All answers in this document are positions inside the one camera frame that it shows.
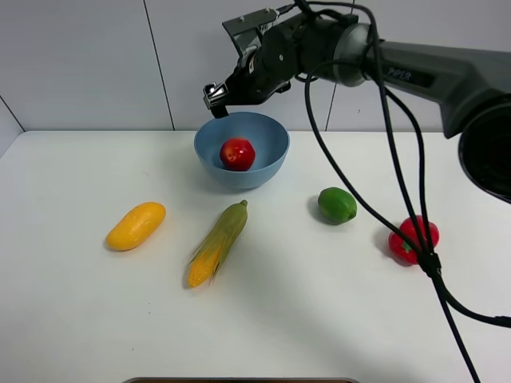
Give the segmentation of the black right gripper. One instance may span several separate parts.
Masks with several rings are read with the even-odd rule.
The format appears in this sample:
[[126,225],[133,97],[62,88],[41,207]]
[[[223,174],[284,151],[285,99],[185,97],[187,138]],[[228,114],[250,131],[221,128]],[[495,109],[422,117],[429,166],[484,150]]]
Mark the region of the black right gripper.
[[272,26],[244,65],[237,61],[226,80],[204,87],[204,103],[216,119],[228,116],[227,106],[261,105],[274,93],[288,90],[290,79],[301,73],[298,40],[304,26],[304,22]]

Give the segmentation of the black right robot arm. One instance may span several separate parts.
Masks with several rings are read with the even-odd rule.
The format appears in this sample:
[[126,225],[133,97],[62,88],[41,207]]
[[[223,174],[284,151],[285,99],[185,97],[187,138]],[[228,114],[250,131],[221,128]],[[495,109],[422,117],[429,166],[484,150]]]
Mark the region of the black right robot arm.
[[458,136],[461,166],[480,189],[510,198],[510,56],[506,52],[377,41],[354,15],[297,14],[283,22],[266,9],[224,22],[239,55],[233,73],[204,88],[213,116],[260,105],[300,74],[356,87],[385,85],[433,101],[446,138]]

